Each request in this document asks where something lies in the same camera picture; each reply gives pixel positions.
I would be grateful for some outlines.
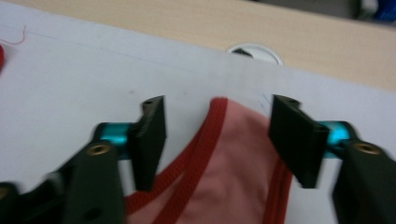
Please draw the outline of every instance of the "pink garment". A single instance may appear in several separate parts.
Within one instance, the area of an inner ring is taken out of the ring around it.
[[[153,191],[126,198],[128,223],[284,223],[291,173],[268,127],[253,110],[212,100],[200,131]]]

